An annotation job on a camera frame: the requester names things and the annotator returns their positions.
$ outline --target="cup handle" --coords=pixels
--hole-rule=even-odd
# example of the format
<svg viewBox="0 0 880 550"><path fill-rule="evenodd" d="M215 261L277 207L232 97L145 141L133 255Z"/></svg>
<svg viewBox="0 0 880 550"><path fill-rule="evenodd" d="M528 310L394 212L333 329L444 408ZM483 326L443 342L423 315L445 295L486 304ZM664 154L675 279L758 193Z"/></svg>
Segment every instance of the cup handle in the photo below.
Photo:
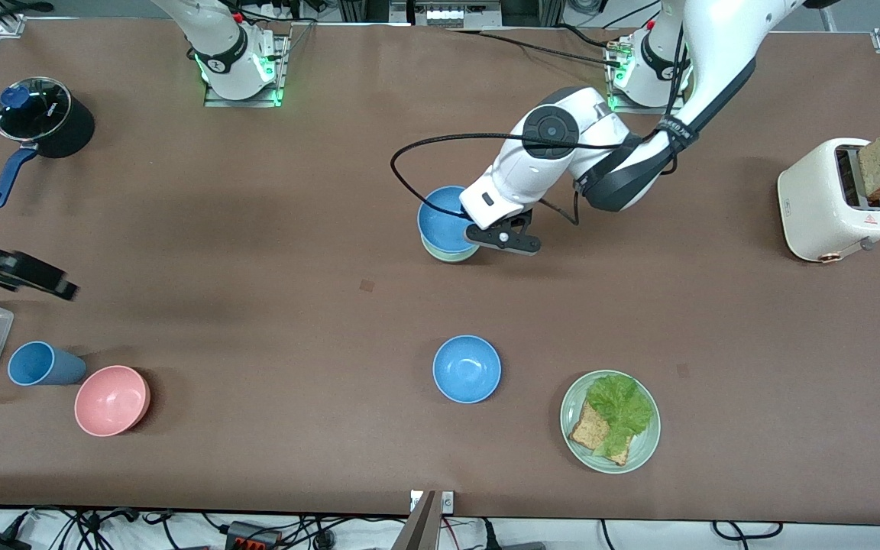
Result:
<svg viewBox="0 0 880 550"><path fill-rule="evenodd" d="M25 161L35 157L36 154L39 154L37 147L24 145L19 147L17 152L11 154L9 159L6 160L5 165L2 167L2 174L0 174L0 208L5 206L6 201L9 199L11 188L15 183L15 177L18 176L18 168L25 164Z"/></svg>

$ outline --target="green lettuce leaf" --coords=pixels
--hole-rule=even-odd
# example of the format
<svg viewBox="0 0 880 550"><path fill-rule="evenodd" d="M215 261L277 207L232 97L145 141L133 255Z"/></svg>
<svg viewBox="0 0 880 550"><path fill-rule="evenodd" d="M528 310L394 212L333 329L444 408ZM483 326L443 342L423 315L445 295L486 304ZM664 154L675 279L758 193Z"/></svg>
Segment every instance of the green lettuce leaf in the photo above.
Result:
<svg viewBox="0 0 880 550"><path fill-rule="evenodd" d="M610 375L593 382L586 400L610 425L594 456L616 456L626 450L626 438L647 429L654 410L636 380L625 375Z"/></svg>

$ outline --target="table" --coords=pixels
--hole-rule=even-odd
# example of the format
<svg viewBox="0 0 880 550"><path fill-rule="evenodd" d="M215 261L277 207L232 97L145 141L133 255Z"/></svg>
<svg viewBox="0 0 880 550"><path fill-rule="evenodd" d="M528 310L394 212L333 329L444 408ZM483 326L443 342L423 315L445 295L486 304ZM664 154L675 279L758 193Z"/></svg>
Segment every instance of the table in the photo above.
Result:
<svg viewBox="0 0 880 550"><path fill-rule="evenodd" d="M563 31L517 31L591 53ZM535 257L440 264L388 160L427 136L506 131L601 71L430 28L319 27L282 108L203 108L171 21L32 21L0 44L0 89L44 74L97 118L88 147L35 160L0 248L82 286L0 291L0 503L403 514L418 488L491 516L880 523L880 244L795 260L779 172L826 139L880 135L869 36L773 34L747 87L626 212L535 212ZM654 119L629 116L644 132ZM467 185L500 142L401 167ZM0 137L0 167L14 144ZM570 189L549 194L565 202ZM484 403L450 403L430 362L457 334L499 349ZM4 362L42 338L153 387L133 432L91 438L77 387L21 389ZM558 408L596 369L640 379L663 432L642 469L590 472Z"/></svg>

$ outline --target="black pot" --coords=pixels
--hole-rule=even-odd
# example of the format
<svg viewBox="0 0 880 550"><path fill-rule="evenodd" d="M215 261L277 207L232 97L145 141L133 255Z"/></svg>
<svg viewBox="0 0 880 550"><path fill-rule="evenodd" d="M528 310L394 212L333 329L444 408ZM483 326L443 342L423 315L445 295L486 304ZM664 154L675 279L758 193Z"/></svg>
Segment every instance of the black pot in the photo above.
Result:
<svg viewBox="0 0 880 550"><path fill-rule="evenodd" d="M2 208L22 164L37 156L62 159L83 149L94 135L94 115L63 84L35 76L0 94L0 134L21 144L2 167Z"/></svg>

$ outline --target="toaster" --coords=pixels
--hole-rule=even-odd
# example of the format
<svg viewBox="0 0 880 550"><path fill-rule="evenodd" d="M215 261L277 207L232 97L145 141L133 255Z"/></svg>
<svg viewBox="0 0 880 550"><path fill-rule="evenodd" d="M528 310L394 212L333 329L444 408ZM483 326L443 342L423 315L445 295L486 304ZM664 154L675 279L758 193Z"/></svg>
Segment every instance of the toaster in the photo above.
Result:
<svg viewBox="0 0 880 550"><path fill-rule="evenodd" d="M783 234L797 257L828 264L880 241L880 199L867 198L858 160L868 143L832 139L779 174Z"/></svg>

